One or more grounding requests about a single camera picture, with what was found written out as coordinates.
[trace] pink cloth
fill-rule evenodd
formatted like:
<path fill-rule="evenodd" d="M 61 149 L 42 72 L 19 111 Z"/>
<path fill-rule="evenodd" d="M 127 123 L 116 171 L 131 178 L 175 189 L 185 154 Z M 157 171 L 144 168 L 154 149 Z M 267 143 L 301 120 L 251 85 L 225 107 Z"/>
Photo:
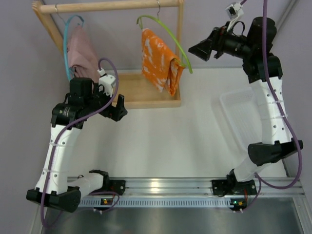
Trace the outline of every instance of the pink cloth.
<path fill-rule="evenodd" d="M 67 49 L 68 65 L 74 69 L 75 76 L 98 82 L 98 57 L 81 26 L 74 29 Z"/>

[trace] green clothes hanger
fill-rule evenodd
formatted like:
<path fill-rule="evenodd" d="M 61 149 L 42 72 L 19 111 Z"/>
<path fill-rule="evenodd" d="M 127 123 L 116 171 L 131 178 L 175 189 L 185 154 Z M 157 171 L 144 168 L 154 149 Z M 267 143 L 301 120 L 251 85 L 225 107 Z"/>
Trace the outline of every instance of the green clothes hanger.
<path fill-rule="evenodd" d="M 158 23 L 161 27 L 163 27 L 166 32 L 171 36 L 171 38 L 175 41 L 176 45 L 178 46 L 178 48 L 180 49 L 183 57 L 182 58 L 185 58 L 186 60 L 186 64 L 183 64 L 181 61 L 177 60 L 176 61 L 183 67 L 188 67 L 189 68 L 189 71 L 190 73 L 192 74 L 193 73 L 193 70 L 192 70 L 192 66 L 191 66 L 191 63 L 189 61 L 189 58 L 187 57 L 185 51 L 183 50 L 182 46 L 180 45 L 179 41 L 176 39 L 176 37 L 174 36 L 174 34 L 169 30 L 169 28 L 167 28 L 166 25 L 164 25 L 159 19 L 153 17 L 153 16 L 149 16 L 149 15 L 141 15 L 139 18 L 137 18 L 136 20 L 136 24 L 138 24 L 141 28 L 141 30 L 143 30 L 143 24 L 142 24 L 142 18 L 143 17 L 146 17 L 146 18 L 150 18 L 152 20 L 154 20 L 156 23 Z"/>

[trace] gray floor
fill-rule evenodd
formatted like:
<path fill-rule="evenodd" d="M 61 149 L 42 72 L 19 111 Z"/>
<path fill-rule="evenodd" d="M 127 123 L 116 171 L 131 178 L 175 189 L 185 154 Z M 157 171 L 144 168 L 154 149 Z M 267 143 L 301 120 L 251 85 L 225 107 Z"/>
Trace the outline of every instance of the gray floor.
<path fill-rule="evenodd" d="M 57 211 L 47 213 L 48 222 Z M 90 210 L 63 214 L 42 234 L 300 234 L 293 200 L 262 198 L 243 214 L 228 209 L 128 208 L 100 215 Z"/>

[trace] garment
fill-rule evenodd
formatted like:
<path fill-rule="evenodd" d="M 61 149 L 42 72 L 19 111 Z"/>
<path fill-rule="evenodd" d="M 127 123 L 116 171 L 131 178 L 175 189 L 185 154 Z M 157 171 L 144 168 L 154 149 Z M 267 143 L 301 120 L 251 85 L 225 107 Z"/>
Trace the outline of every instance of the garment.
<path fill-rule="evenodd" d="M 185 67 L 180 58 L 150 29 L 142 31 L 142 73 L 160 91 L 174 96 Z"/>
<path fill-rule="evenodd" d="M 75 76 L 98 82 L 98 57 L 81 26 L 74 29 L 67 50 L 68 65 L 74 70 Z"/>

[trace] white plastic basket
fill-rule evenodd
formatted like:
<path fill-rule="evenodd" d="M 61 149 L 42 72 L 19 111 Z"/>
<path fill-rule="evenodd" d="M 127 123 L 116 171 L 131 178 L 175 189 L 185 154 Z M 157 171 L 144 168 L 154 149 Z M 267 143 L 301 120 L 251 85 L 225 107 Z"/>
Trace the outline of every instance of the white plastic basket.
<path fill-rule="evenodd" d="M 220 101 L 240 147 L 247 151 L 249 144 L 261 142 L 261 119 L 252 88 L 222 94 Z"/>

